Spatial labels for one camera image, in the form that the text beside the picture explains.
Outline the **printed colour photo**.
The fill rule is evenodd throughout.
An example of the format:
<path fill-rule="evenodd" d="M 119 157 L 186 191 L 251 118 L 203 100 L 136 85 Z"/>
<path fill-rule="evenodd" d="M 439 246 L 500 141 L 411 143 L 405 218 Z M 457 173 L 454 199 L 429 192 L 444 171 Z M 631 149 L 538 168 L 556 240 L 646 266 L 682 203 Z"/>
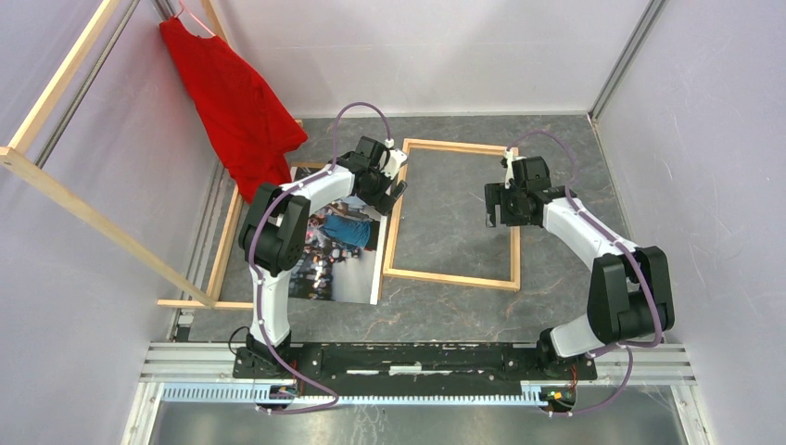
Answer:
<path fill-rule="evenodd" d="M 316 228 L 306 232 L 305 250 L 292 270 L 289 296 L 298 299 L 376 305 L 382 285 L 387 217 L 356 197 L 342 198 L 314 212 L 363 226 L 379 226 L 373 246 L 347 244 Z"/>

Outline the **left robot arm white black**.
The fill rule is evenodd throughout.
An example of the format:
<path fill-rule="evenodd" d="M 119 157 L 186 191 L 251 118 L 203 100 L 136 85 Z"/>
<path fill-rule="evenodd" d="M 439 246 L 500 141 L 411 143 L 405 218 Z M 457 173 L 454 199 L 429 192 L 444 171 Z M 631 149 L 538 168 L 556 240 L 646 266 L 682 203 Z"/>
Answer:
<path fill-rule="evenodd" d="M 291 365 L 287 349 L 291 338 L 287 302 L 290 276 L 307 246 L 307 233 L 318 226 L 323 209 L 355 197 L 372 209 L 370 221 L 349 218 L 337 224 L 324 222 L 325 231 L 355 228 L 351 244 L 375 246 L 383 229 L 378 221 L 391 214 L 407 184 L 399 171 L 407 154 L 391 140 L 364 136 L 356 148 L 321 169 L 290 183 L 262 184 L 238 237 L 251 274 L 254 311 L 245 351 L 268 377 L 284 375 Z"/>

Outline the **wooden picture frame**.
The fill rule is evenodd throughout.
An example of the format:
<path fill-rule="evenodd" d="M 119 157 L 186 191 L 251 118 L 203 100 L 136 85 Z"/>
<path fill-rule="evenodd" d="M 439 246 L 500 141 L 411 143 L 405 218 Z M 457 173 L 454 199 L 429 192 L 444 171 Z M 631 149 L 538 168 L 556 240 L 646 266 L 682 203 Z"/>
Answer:
<path fill-rule="evenodd" d="M 520 230 L 484 226 L 482 181 L 504 147 L 407 138 L 403 151 L 411 188 L 389 220 L 383 276 L 520 290 Z"/>

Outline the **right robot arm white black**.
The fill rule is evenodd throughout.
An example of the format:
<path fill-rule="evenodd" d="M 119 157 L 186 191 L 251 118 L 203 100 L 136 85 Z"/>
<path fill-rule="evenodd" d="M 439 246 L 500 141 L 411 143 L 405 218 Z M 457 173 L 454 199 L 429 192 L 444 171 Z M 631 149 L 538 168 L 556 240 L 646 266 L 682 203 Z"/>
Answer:
<path fill-rule="evenodd" d="M 484 187 L 487 225 L 540 227 L 562 240 L 590 272 L 585 312 L 542 333 L 538 371 L 558 378 L 580 355 L 598 356 L 616 345 L 659 344 L 676 321 L 666 254 L 625 239 L 568 187 L 552 185 L 543 158 L 506 154 L 501 165 L 504 181 Z"/>

